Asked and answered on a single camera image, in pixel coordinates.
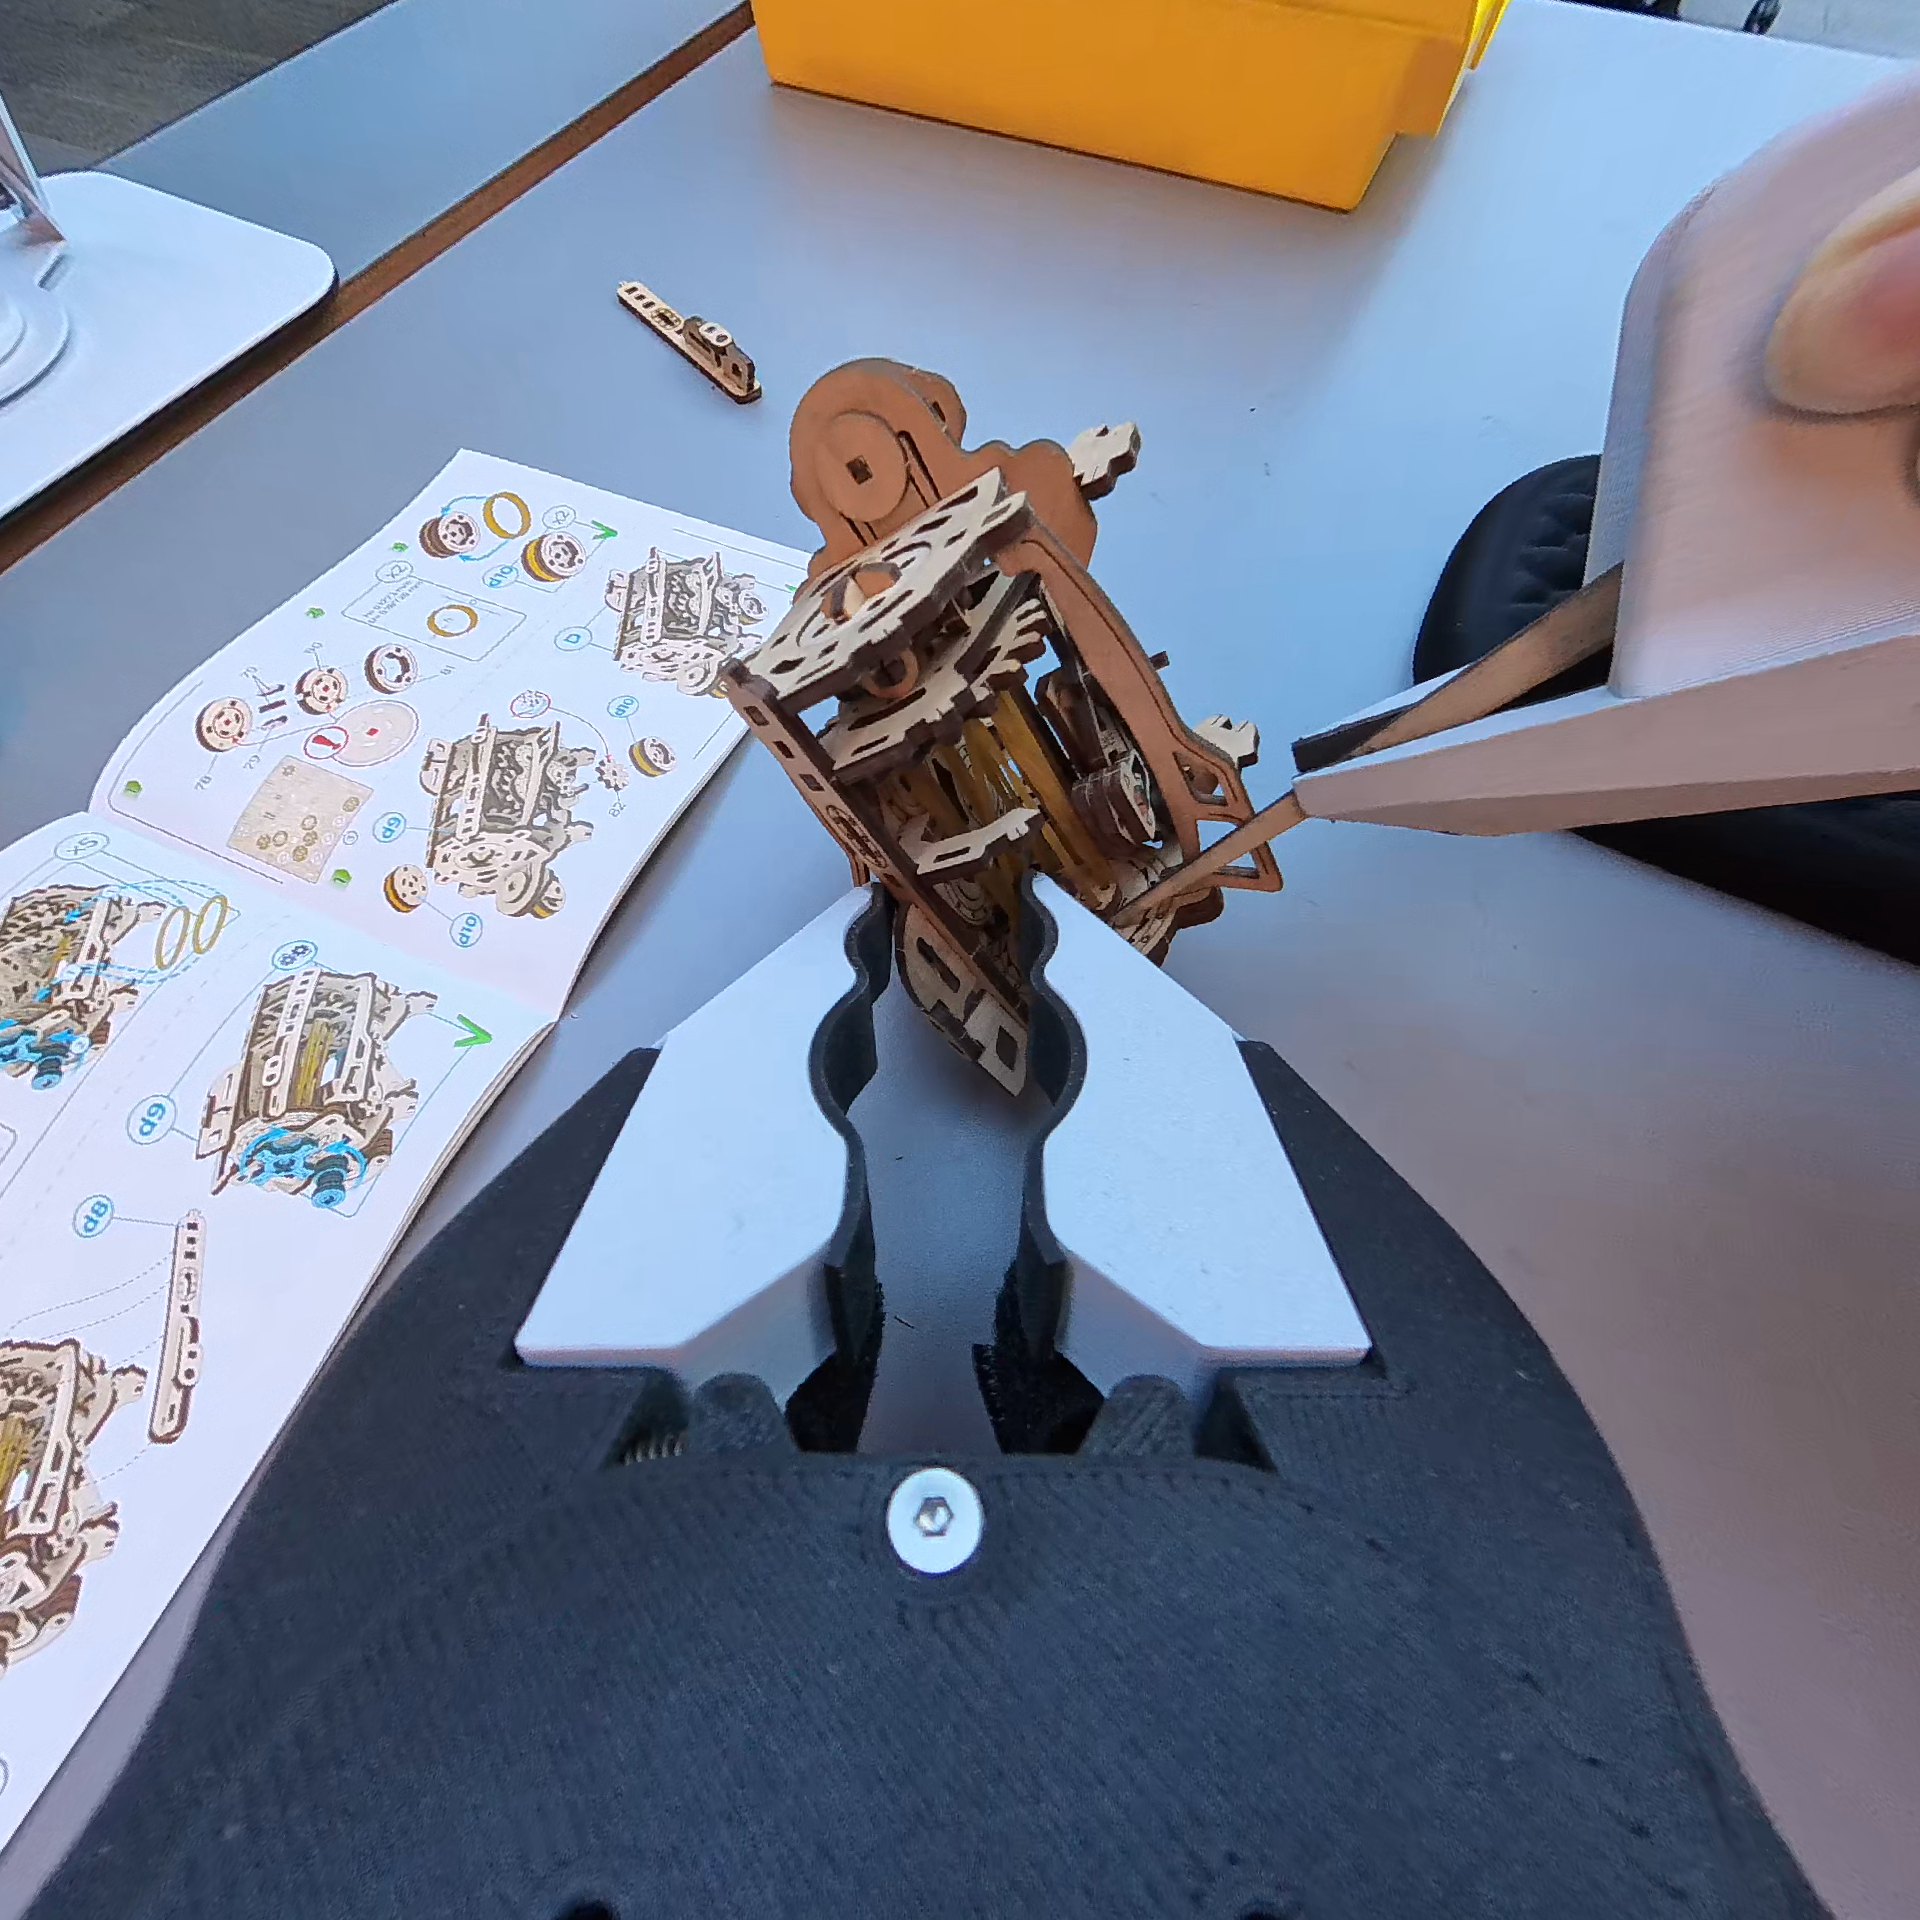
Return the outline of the thin wooden strip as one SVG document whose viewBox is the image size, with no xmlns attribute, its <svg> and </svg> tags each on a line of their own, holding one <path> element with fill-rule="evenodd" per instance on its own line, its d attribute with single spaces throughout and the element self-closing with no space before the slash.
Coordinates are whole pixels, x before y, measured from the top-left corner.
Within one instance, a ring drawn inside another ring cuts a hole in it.
<svg viewBox="0 0 1920 1920">
<path fill-rule="evenodd" d="M 1294 826 L 1300 826 L 1306 818 L 1306 809 L 1297 793 L 1286 790 L 1286 795 L 1275 801 L 1271 807 L 1261 807 L 1249 823 L 1237 826 L 1209 849 L 1203 849 L 1203 852 L 1186 860 L 1141 898 L 1116 909 L 1114 923 L 1134 923 L 1141 916 L 1156 915 L 1194 893 L 1207 891 L 1213 883 L 1227 884 L 1227 869 L 1238 860 L 1238 854 L 1260 852 L 1275 836 Z"/>
</svg>

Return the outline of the wooden mechanical model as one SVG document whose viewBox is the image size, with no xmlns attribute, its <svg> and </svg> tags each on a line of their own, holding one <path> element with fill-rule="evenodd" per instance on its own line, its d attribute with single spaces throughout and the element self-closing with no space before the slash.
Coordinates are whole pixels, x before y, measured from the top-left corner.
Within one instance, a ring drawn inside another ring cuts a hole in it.
<svg viewBox="0 0 1920 1920">
<path fill-rule="evenodd" d="M 1220 887 L 1281 887 L 1268 852 L 1163 893 L 1203 828 L 1255 815 L 1258 729 L 1186 724 L 1087 563 L 1092 502 L 1137 465 L 1131 423 L 1071 444 L 964 446 L 942 375 L 859 359 L 790 423 L 790 481 L 822 532 L 794 609 L 722 691 L 895 900 L 923 1018 L 1020 1092 L 1028 996 L 1020 884 L 1054 878 L 1153 961 Z"/>
</svg>

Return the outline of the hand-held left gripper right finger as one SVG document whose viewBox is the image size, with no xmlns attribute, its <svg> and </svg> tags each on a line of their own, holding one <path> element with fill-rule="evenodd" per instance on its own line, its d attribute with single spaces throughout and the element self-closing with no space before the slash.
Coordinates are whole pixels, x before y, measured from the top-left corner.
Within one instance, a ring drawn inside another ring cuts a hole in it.
<svg viewBox="0 0 1920 1920">
<path fill-rule="evenodd" d="M 1222 1372 L 1363 1361 L 1371 1339 L 1237 1033 L 1041 876 L 1021 955 L 1049 1116 L 981 1353 L 1002 1449 L 1075 1449 L 1131 1375 L 1204 1409 Z"/>
</svg>

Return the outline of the black padded wrist rest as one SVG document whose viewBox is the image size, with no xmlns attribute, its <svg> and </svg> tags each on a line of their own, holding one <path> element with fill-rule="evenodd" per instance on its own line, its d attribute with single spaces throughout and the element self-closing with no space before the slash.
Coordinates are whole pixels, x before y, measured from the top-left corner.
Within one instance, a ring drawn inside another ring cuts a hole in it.
<svg viewBox="0 0 1920 1920">
<path fill-rule="evenodd" d="M 1582 587 L 1599 454 L 1525 474 L 1457 542 L 1413 678 L 1469 665 Z M 1918 961 L 1918 795 L 1749 807 L 1585 829 L 1594 844 L 1870 950 Z"/>
</svg>

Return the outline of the model instruction booklet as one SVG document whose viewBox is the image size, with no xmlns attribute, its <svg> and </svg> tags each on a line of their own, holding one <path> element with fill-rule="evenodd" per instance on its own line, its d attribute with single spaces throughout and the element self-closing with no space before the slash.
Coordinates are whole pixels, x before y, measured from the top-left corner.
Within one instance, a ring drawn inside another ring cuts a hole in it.
<svg viewBox="0 0 1920 1920">
<path fill-rule="evenodd" d="M 4 1838 L 743 734 L 798 548 L 461 451 L 2 871 Z"/>
</svg>

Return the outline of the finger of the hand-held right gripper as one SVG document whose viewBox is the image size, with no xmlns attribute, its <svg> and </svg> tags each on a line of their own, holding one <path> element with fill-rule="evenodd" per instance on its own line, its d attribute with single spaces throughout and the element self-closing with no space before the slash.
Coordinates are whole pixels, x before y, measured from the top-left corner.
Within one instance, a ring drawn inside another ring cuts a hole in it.
<svg viewBox="0 0 1920 1920">
<path fill-rule="evenodd" d="M 1325 821 L 1434 833 L 1617 826 L 1918 787 L 1918 638 L 1691 689 L 1590 689 L 1300 775 Z"/>
<path fill-rule="evenodd" d="M 1297 770 L 1317 772 L 1337 761 L 1397 750 L 1421 735 L 1463 729 L 1535 697 L 1541 685 L 1579 675 L 1586 661 L 1613 644 L 1620 578 L 1618 570 L 1603 571 L 1485 658 L 1415 689 L 1402 708 L 1355 716 L 1298 738 L 1292 747 Z"/>
</svg>

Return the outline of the white monitor stand base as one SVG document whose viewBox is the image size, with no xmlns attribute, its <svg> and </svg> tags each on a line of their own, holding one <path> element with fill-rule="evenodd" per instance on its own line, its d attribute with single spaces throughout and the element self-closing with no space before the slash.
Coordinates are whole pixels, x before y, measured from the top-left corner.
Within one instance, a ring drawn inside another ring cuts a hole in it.
<svg viewBox="0 0 1920 1920">
<path fill-rule="evenodd" d="M 2 116 L 2 515 L 324 300 L 300 237 L 141 182 L 41 181 Z"/>
</svg>

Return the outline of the person's right hand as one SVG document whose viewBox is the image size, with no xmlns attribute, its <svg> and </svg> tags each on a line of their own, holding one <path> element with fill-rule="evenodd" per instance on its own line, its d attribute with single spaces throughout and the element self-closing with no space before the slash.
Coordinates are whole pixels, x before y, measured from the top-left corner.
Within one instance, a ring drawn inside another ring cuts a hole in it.
<svg viewBox="0 0 1920 1920">
<path fill-rule="evenodd" d="M 1866 467 L 1901 451 L 1916 497 L 1918 173 L 1847 212 L 1813 250 L 1772 323 L 1764 386 L 1774 437 L 1806 467 Z"/>
</svg>

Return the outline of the yellow plastic bin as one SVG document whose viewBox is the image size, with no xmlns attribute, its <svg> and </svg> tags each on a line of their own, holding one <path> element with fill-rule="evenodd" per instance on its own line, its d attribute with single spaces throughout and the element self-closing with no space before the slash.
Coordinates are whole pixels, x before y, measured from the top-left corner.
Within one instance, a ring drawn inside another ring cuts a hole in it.
<svg viewBox="0 0 1920 1920">
<path fill-rule="evenodd" d="M 1505 2 L 757 2 L 775 82 L 1355 207 Z"/>
</svg>

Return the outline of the small slotted wooden part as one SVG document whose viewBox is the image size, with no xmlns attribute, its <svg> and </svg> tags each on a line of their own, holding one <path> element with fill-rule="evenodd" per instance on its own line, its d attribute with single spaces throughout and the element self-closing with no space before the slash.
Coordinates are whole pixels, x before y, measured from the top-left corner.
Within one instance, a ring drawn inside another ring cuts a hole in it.
<svg viewBox="0 0 1920 1920">
<path fill-rule="evenodd" d="M 740 349 L 733 334 L 700 316 L 683 316 L 636 278 L 615 289 L 615 300 L 633 313 L 666 346 L 673 346 L 705 377 L 735 403 L 761 397 L 761 382 L 755 361 Z"/>
</svg>

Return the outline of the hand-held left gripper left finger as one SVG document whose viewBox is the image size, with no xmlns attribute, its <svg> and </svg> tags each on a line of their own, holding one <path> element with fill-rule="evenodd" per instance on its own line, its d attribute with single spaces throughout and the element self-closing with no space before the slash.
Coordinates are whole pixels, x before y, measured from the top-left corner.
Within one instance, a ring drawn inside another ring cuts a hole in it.
<svg viewBox="0 0 1920 1920">
<path fill-rule="evenodd" d="M 755 1375 L 804 1449 L 852 1451 L 881 1353 L 866 1162 L 891 906 L 855 887 L 674 1026 L 517 1353 Z"/>
</svg>

